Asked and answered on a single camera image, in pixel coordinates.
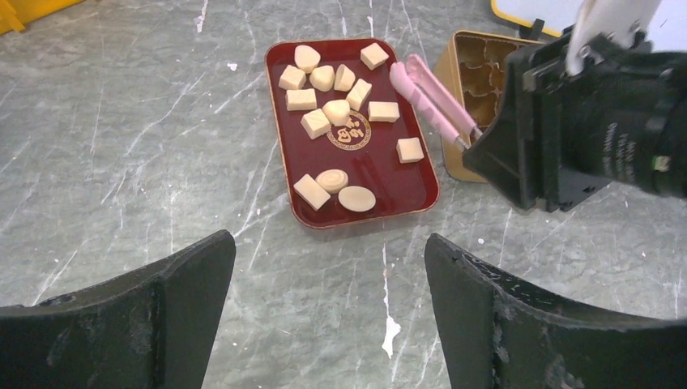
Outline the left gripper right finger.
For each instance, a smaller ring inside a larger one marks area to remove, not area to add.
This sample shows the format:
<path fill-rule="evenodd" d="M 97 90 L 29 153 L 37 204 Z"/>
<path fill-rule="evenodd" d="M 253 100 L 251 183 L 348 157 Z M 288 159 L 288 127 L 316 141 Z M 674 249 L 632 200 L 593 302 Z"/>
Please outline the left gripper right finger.
<path fill-rule="evenodd" d="M 453 388 L 683 388 L 686 321 L 591 306 L 439 234 L 425 267 Z"/>

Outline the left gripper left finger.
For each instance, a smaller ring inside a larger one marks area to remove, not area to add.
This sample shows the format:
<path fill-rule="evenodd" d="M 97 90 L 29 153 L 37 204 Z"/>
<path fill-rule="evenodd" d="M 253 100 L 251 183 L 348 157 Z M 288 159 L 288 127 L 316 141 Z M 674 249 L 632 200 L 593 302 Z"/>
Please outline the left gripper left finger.
<path fill-rule="evenodd" d="M 220 230 L 100 284 L 2 307 L 2 387 L 200 388 L 235 258 Z"/>

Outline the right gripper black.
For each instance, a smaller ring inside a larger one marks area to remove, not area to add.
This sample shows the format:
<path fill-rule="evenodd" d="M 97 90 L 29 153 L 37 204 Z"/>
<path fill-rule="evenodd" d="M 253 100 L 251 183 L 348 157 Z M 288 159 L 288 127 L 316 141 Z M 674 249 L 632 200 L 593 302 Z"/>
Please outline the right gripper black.
<path fill-rule="evenodd" d="M 506 58 L 497 116 L 463 154 L 466 168 L 523 210 L 567 212 L 612 182 L 672 193 L 672 55 L 598 36 L 566 74 L 570 34 Z"/>

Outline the pink metal tweezers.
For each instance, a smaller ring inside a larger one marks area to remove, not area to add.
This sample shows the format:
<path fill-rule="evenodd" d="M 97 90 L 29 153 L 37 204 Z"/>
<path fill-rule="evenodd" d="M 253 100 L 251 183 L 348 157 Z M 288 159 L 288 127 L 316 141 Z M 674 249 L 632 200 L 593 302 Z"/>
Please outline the pink metal tweezers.
<path fill-rule="evenodd" d="M 483 134 L 467 110 L 444 87 L 422 58 L 411 54 L 390 65 L 391 85 L 444 140 L 468 149 Z"/>

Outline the oval white chocolate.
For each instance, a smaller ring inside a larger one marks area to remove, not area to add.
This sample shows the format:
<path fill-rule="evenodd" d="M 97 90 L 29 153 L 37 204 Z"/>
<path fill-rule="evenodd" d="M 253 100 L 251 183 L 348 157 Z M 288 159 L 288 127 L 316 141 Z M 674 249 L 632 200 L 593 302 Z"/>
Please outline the oval white chocolate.
<path fill-rule="evenodd" d="M 367 212 L 376 205 L 374 193 L 363 186 L 347 186 L 338 193 L 339 203 L 351 212 Z"/>

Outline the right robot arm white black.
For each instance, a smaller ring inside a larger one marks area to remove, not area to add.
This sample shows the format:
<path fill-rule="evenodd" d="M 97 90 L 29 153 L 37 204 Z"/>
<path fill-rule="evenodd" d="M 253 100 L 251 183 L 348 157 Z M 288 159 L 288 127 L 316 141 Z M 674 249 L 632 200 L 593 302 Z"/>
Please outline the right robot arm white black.
<path fill-rule="evenodd" d="M 612 182 L 686 196 L 686 55 L 605 36 L 565 72 L 569 35 L 506 58 L 497 115 L 464 166 L 515 207 L 569 211 Z"/>

